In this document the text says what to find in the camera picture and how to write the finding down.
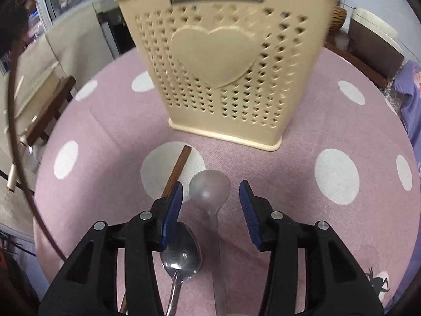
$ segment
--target beige plastic caddy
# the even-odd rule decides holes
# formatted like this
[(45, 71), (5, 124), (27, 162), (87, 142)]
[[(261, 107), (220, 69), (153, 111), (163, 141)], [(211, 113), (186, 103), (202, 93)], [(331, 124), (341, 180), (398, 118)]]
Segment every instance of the beige plastic caddy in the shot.
[(279, 148), (336, 0), (117, 0), (172, 128)]

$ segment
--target white polka dot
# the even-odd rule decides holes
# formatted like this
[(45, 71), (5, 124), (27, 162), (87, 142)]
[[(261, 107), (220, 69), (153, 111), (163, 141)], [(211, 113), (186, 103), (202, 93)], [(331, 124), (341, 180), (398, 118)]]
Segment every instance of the white polka dot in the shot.
[[(388, 286), (390, 285), (389, 274), (387, 272), (383, 271), (383, 272), (380, 272), (378, 275), (376, 275), (374, 278), (377, 278), (377, 277), (383, 279), (382, 289), (383, 290), (389, 290), (389, 288), (388, 288)], [(381, 302), (383, 302), (385, 294), (386, 294), (386, 291), (380, 291), (380, 293), (378, 294), (378, 298)]]
[(359, 191), (359, 175), (351, 158), (330, 148), (322, 151), (314, 169), (320, 191), (332, 202), (350, 204)]
[(412, 188), (412, 173), (406, 159), (398, 155), (396, 157), (396, 169), (399, 176), (400, 182), (406, 191), (410, 191)]
[(339, 81), (338, 85), (340, 90), (351, 101), (361, 105), (365, 104), (365, 98), (363, 94), (354, 85), (346, 81)]
[(393, 109), (393, 107), (392, 107), (392, 105), (390, 104), (390, 102), (386, 99), (386, 96), (384, 97), (384, 100), (386, 101), (386, 104), (388, 105), (388, 107), (392, 110), (392, 112), (394, 112), (395, 114), (396, 114), (396, 112), (395, 112), (395, 110)]
[(79, 146), (75, 141), (68, 141), (59, 151), (54, 162), (54, 174), (58, 179), (66, 177), (76, 163)]
[(154, 88), (154, 83), (149, 76), (148, 71), (141, 73), (132, 82), (132, 90), (135, 92), (144, 92)]
[(95, 88), (98, 86), (97, 80), (91, 80), (87, 82), (76, 94), (74, 99), (76, 101), (81, 101), (87, 98), (92, 92), (95, 90)]
[[(183, 142), (172, 141), (155, 148), (145, 158), (140, 168), (140, 177), (146, 193), (154, 200), (161, 197), (168, 178), (176, 164), (184, 145)], [(190, 199), (189, 183), (193, 176), (205, 170), (205, 162), (201, 154), (192, 148), (179, 181), (183, 185), (183, 201)]]

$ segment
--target spoon handle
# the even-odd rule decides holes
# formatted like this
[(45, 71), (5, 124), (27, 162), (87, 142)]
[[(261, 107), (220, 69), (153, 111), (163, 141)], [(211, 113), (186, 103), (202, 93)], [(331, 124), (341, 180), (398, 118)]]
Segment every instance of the spoon handle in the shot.
[(220, 264), (220, 250), (218, 237), (218, 217), (209, 215), (211, 225), (211, 259), (212, 259), (212, 280), (213, 295), (215, 298), (216, 316), (227, 316), (227, 290), (225, 287), (225, 278)]
[(180, 272), (177, 270), (174, 274), (173, 285), (171, 286), (170, 301), (168, 302), (168, 309), (165, 316), (174, 316), (176, 314), (181, 288), (182, 278)]

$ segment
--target metal spoon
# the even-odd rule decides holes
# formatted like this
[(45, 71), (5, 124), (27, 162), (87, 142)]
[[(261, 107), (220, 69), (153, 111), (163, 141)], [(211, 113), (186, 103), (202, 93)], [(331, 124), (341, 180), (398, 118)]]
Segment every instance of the metal spoon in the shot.
[(160, 253), (162, 265), (173, 279), (166, 316), (174, 316), (182, 282), (192, 278), (201, 267), (201, 249), (189, 227), (177, 222), (174, 238), (164, 252)]
[(197, 173), (189, 185), (191, 199), (205, 211), (209, 217), (211, 229), (211, 263), (213, 294), (215, 296), (216, 316), (227, 316), (227, 290), (224, 273), (220, 264), (218, 211), (229, 196), (229, 180), (217, 170), (204, 170)]

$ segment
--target blue gripper pad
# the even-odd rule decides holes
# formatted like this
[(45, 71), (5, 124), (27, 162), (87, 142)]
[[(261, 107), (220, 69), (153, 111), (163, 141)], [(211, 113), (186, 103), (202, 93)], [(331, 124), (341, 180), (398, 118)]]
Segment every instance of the blue gripper pad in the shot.
[(260, 236), (259, 220), (251, 202), (252, 198), (254, 198), (254, 195), (250, 185), (247, 181), (242, 181), (239, 185), (239, 201), (241, 202), (241, 208), (243, 208), (243, 214), (247, 223), (251, 242), (259, 250), (262, 246), (262, 237)]
[(174, 234), (178, 214), (180, 213), (183, 202), (183, 186), (179, 181), (175, 182), (168, 198), (171, 199), (171, 203), (162, 224), (161, 245), (164, 249), (167, 248), (168, 244), (171, 242), (171, 237)]

